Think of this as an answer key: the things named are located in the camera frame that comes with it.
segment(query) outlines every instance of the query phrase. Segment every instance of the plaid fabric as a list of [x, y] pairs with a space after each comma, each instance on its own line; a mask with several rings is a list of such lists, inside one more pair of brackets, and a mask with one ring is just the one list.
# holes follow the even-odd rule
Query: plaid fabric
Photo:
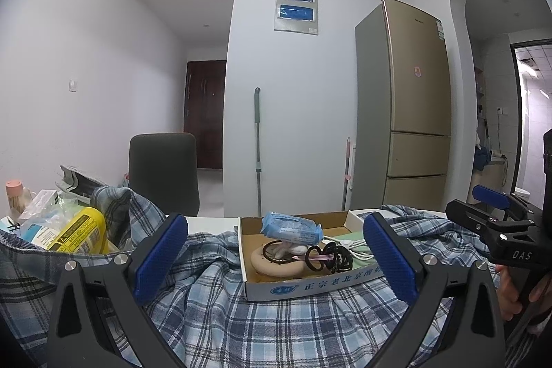
[[[129, 250], [164, 219], [158, 208], [126, 188], [102, 187], [91, 204], [104, 213], [109, 238]], [[399, 215], [388, 221], [421, 253], [462, 265], [487, 255], [477, 236], [447, 219], [406, 207], [384, 208]], [[191, 235], [184, 249], [146, 312], [189, 368], [364, 367], [406, 310], [385, 278], [306, 298], [249, 303], [235, 232]], [[43, 251], [0, 232], [0, 313], [40, 366], [46, 364], [56, 280], [70, 259], [86, 266], [110, 257]], [[415, 363], [429, 354], [449, 304], [439, 307]], [[123, 356], [137, 364], [112, 310], [105, 313]]]

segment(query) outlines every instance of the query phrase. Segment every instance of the white table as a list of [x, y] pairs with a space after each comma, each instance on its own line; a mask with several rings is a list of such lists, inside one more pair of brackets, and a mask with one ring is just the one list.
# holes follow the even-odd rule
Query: white table
[[[362, 209], [351, 211], [355, 215], [364, 214], [365, 212], [379, 212], [384, 217], [394, 217], [396, 214], [390, 211], [382, 211], [379, 209]], [[445, 213], [436, 211], [427, 211], [436, 216], [446, 218]], [[238, 217], [186, 217], [188, 220], [188, 234], [194, 233], [211, 233], [218, 235], [225, 231], [233, 231], [234, 226], [238, 226]]]

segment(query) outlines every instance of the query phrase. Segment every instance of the refrigerator sticker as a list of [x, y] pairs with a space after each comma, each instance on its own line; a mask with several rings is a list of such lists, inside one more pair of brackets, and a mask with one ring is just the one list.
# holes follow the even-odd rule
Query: refrigerator sticker
[[437, 32], [439, 33], [439, 39], [445, 41], [445, 33], [443, 31], [443, 23], [437, 20]]

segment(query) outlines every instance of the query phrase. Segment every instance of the gray office chair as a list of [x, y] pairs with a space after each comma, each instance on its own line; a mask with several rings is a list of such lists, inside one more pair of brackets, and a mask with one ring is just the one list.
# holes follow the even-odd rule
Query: gray office chair
[[129, 186], [165, 214], [199, 211], [195, 138], [189, 133], [137, 135], [130, 140]]

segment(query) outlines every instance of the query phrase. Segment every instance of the metal screw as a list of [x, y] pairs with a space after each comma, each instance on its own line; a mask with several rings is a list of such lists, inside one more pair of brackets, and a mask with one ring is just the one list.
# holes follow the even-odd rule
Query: metal screw
[[423, 261], [427, 265], [435, 265], [437, 263], [437, 258], [433, 254], [424, 254]]
[[117, 256], [115, 256], [115, 259], [113, 259], [115, 261], [115, 263], [117, 265], [124, 265], [126, 264], [126, 262], [128, 261], [129, 257], [125, 254], [125, 253], [121, 253], [121, 254], [118, 254]]
[[475, 266], [476, 266], [479, 270], [487, 270], [487, 262], [485, 262], [484, 260], [477, 260], [477, 261], [475, 261]]
[[65, 264], [65, 270], [67, 271], [74, 270], [75, 268], [77, 268], [77, 263], [74, 260], [70, 260]]

